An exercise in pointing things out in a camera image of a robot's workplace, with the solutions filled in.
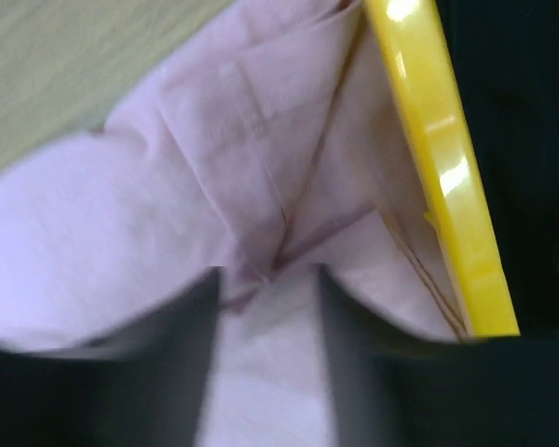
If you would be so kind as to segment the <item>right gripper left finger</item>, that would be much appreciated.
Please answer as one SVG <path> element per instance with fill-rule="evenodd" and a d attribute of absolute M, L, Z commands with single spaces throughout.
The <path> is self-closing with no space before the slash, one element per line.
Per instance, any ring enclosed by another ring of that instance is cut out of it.
<path fill-rule="evenodd" d="M 192 446 L 221 274 L 83 345 L 0 346 L 0 446 Z"/>

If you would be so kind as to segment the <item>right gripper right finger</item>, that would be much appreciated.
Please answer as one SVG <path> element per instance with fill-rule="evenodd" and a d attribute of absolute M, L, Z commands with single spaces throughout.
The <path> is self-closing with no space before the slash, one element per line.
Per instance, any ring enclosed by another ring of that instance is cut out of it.
<path fill-rule="evenodd" d="M 425 340 L 318 290 L 339 445 L 559 446 L 559 336 Z"/>

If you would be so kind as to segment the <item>pink t-shirt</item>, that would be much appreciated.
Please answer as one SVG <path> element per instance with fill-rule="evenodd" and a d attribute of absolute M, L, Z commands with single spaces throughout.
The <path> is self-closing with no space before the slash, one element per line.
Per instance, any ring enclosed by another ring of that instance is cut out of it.
<path fill-rule="evenodd" d="M 358 1 L 238 1 L 102 130 L 0 175 L 0 343 L 70 345 L 226 268 L 203 446 L 331 446 L 312 267 L 466 334 Z"/>

